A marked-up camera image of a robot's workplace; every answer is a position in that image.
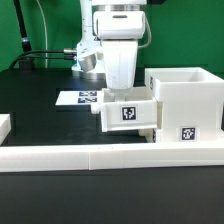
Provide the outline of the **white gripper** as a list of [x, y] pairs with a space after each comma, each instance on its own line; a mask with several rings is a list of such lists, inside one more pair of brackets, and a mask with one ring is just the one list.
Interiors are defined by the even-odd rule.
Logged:
[[107, 88], [126, 92], [133, 87], [138, 42], [136, 40], [104, 40], [101, 42]]

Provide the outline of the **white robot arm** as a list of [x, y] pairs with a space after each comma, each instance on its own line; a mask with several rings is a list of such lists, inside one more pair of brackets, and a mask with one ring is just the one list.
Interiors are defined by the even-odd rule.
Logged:
[[82, 37], [72, 71], [104, 76], [112, 92], [128, 92], [134, 84], [137, 52], [152, 40], [145, 5], [166, 0], [80, 0]]

